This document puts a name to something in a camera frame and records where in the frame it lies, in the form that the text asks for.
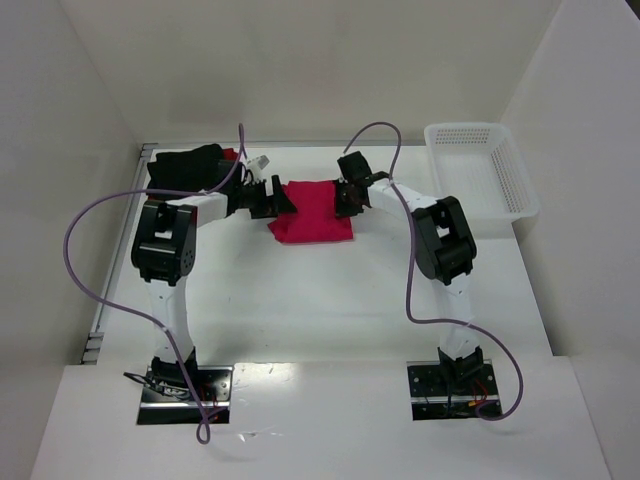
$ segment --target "white plastic basket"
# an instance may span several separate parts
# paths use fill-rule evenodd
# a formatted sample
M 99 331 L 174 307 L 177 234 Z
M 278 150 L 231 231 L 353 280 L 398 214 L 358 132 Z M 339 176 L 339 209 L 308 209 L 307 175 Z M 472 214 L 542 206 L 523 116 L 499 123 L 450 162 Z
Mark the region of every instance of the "white plastic basket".
M 540 203 L 511 132 L 499 123 L 441 123 L 424 130 L 441 196 L 460 200 L 470 221 L 509 221 Z

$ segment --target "red towel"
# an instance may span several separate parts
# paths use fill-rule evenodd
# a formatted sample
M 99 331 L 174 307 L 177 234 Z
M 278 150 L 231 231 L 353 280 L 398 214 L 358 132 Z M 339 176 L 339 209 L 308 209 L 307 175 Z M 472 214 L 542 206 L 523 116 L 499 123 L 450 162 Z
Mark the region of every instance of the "red towel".
M 333 182 L 289 182 L 282 188 L 298 213 L 282 214 L 269 224 L 276 240 L 319 243 L 353 239 L 351 219 L 336 218 Z

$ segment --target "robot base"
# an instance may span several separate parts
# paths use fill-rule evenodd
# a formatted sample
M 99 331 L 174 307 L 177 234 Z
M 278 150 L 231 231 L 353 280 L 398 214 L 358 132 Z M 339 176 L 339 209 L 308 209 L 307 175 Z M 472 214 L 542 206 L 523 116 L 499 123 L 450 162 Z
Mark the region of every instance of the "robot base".
M 488 360 L 468 385 L 451 391 L 450 397 L 439 362 L 410 363 L 407 376 L 413 420 L 477 418 L 476 406 L 483 401 L 487 402 L 483 415 L 502 415 L 493 365 Z
M 200 399 L 206 409 L 225 407 L 215 415 L 210 423 L 229 423 L 229 404 L 233 367 L 198 367 Z M 138 425 L 175 425 L 182 423 L 200 423 L 200 412 L 192 398 L 178 400 L 161 395 L 146 387 L 142 389 Z

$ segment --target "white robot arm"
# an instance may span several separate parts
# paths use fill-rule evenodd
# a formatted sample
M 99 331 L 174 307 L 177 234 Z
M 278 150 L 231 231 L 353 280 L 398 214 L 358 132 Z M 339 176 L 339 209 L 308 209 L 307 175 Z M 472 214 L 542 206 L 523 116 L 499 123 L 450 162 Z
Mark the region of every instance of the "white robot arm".
M 249 183 L 243 182 L 237 169 L 237 175 L 219 193 L 168 201 L 152 199 L 142 207 L 131 251 L 132 263 L 145 281 L 152 315 L 171 332 L 192 379 L 198 367 L 187 321 L 186 283 L 196 259 L 196 230 L 240 208 L 249 209 L 251 218 L 295 213 L 296 208 L 285 195 L 277 175 L 271 177 L 273 194 L 267 195 L 266 181 L 262 180 L 260 171 L 268 162 L 264 156 L 249 162 L 252 172 Z M 219 176 L 223 178 L 229 166 L 223 161 L 220 164 Z M 183 387 L 185 382 L 175 351 L 158 327 L 155 327 L 155 339 L 152 377 L 158 382 Z

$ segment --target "white table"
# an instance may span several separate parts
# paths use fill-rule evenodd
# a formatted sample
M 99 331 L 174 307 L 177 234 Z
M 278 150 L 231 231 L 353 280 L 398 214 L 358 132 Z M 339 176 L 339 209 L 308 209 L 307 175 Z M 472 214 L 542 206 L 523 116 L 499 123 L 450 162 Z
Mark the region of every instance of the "white table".
M 268 155 L 283 181 L 335 178 L 340 151 L 249 149 Z M 374 171 L 388 169 L 392 147 L 361 151 Z M 397 180 L 433 193 L 426 162 L 424 147 L 403 149 Z M 136 426 L 140 390 L 122 371 L 151 359 L 151 326 L 105 309 L 98 366 L 66 369 L 33 478 L 608 478 L 571 365 L 551 355 L 510 227 L 476 238 L 471 299 L 476 323 L 523 365 L 520 410 L 498 423 L 412 422 L 406 362 L 437 358 L 439 328 L 404 317 L 406 222 L 367 211 L 353 220 L 355 241 L 302 246 L 278 244 L 266 223 L 242 212 L 200 229 L 189 277 L 199 362 L 237 364 L 231 424 L 215 427 L 206 447 L 194 426 Z M 130 241 L 128 232 L 110 297 L 148 310 Z M 414 286 L 416 314 L 437 316 L 430 283 L 418 274 Z M 509 405 L 513 369 L 482 346 Z

